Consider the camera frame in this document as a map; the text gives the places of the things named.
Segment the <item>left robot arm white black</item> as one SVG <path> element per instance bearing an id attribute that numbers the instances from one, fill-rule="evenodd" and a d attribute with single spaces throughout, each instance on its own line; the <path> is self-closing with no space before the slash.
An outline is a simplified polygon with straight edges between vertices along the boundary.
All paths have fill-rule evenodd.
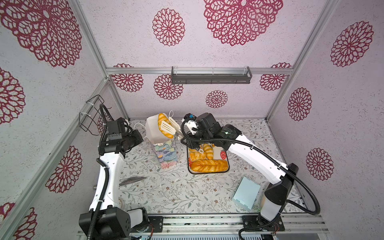
<path id="1" fill-rule="evenodd" d="M 144 231 L 149 225 L 145 208 L 128 212 L 119 207 L 120 169 L 126 154 L 143 142 L 138 130 L 128 120 L 114 120 L 104 104 L 100 104 L 104 129 L 99 141 L 100 165 L 97 189 L 87 213 L 81 214 L 79 226 L 88 240 L 120 240 L 132 230 Z"/>

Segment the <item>croissant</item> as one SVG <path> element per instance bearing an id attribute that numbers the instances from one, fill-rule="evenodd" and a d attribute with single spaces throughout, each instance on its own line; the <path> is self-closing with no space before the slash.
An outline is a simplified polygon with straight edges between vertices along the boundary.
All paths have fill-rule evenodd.
<path id="1" fill-rule="evenodd" d="M 160 132 L 167 138 L 173 139 L 176 133 L 175 128 L 169 122 L 167 116 L 163 113 L 158 115 L 158 127 Z"/>

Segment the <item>metal tongs with white tips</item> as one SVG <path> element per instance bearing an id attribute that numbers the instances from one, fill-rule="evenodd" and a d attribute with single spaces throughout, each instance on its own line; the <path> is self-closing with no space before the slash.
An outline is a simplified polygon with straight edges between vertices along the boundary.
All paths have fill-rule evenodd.
<path id="1" fill-rule="evenodd" d="M 161 121 L 161 125 L 160 125 L 161 131 L 164 131 L 165 133 L 172 136 L 176 135 L 179 141 L 181 141 L 184 138 L 184 135 L 181 131 L 181 127 L 172 117 L 169 117 L 168 121 L 169 123 L 166 122 L 165 120 Z"/>

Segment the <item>floral paper bag white interior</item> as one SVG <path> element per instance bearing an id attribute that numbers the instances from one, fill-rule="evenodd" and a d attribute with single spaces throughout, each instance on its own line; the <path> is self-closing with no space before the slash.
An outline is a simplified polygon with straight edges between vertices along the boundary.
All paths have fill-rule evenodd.
<path id="1" fill-rule="evenodd" d="M 170 124 L 168 116 L 164 113 L 159 113 L 148 117 L 145 125 L 136 123 L 134 129 L 136 129 L 137 125 L 141 125 L 142 128 L 145 129 L 144 138 L 150 142 L 150 147 L 156 155 L 160 167 L 162 169 L 168 169 L 177 165 L 178 154 L 174 136 L 161 130 L 163 121 Z"/>

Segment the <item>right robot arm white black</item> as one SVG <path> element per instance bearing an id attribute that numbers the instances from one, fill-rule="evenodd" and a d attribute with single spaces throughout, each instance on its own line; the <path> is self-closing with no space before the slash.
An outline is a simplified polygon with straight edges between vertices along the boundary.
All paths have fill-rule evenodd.
<path id="1" fill-rule="evenodd" d="M 303 212 L 317 216 L 321 206 L 315 194 L 298 178 L 298 166 L 285 164 L 274 159 L 250 141 L 245 134 L 233 125 L 221 126 L 211 113 L 204 113 L 198 117 L 187 114 L 181 125 L 182 144 L 190 149 L 197 149 L 201 144 L 214 144 L 231 152 L 252 167 L 256 168 L 268 180 L 269 185 L 264 192 L 264 204 L 250 227 L 243 227 L 243 232 L 266 230 L 277 222 L 286 204 L 291 204 Z M 294 183 L 299 184 L 310 196 L 314 203 L 314 210 L 309 210 L 288 200 L 288 195 Z"/>

